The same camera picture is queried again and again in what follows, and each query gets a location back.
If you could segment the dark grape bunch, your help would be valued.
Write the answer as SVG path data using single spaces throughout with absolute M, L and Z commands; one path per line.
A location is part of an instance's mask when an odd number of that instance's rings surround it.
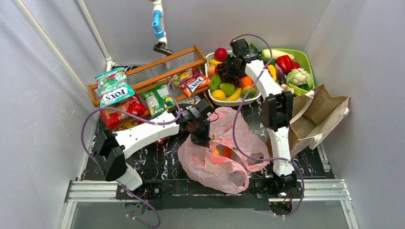
M 216 65 L 215 72 L 220 76 L 223 83 L 231 83 L 235 87 L 240 87 L 239 76 L 229 76 L 226 74 L 226 63 L 222 62 Z

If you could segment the yellow lemon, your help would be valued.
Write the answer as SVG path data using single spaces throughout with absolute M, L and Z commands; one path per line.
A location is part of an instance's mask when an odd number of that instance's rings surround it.
M 216 155 L 219 155 L 219 156 L 221 155 L 219 149 L 215 149 L 215 150 L 214 150 L 214 153 L 215 153 Z

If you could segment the watermelon slice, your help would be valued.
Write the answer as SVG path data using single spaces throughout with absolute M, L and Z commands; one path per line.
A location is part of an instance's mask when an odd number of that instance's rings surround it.
M 224 146 L 224 148 L 223 148 L 223 154 L 222 154 L 222 155 L 223 155 L 224 157 L 226 157 L 226 158 L 232 159 L 232 149 L 230 149 L 230 148 Z

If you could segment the pink plastic grocery bag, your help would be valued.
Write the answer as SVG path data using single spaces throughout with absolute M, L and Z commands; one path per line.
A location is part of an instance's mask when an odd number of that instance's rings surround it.
M 251 132 L 236 110 L 219 107 L 215 111 L 210 117 L 209 147 L 195 145 L 188 137 L 178 150 L 178 158 L 190 179 L 227 194 L 238 194 L 248 189 L 251 173 L 269 164 L 270 155 L 265 142 Z M 224 146 L 232 149 L 232 159 L 222 155 Z

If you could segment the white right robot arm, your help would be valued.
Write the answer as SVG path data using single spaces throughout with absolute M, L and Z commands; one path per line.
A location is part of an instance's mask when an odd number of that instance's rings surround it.
M 288 142 L 292 119 L 293 94 L 285 91 L 273 80 L 260 55 L 249 49 L 245 39 L 232 39 L 232 53 L 226 58 L 226 75 L 238 76 L 245 73 L 254 82 L 263 97 L 261 109 L 262 124 L 269 133 L 273 176 L 262 191 L 277 195 L 288 193 L 297 186 L 297 174 L 291 164 Z

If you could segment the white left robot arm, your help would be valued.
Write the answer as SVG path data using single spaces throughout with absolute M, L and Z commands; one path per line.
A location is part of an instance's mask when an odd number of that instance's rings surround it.
M 156 118 L 136 127 L 113 133 L 105 129 L 98 136 L 92 157 L 105 181 L 116 181 L 127 190 L 134 191 L 143 185 L 141 175 L 126 159 L 141 148 L 180 132 L 189 132 L 192 143 L 209 147 L 210 119 L 214 109 L 202 99 L 196 104 L 180 104 Z

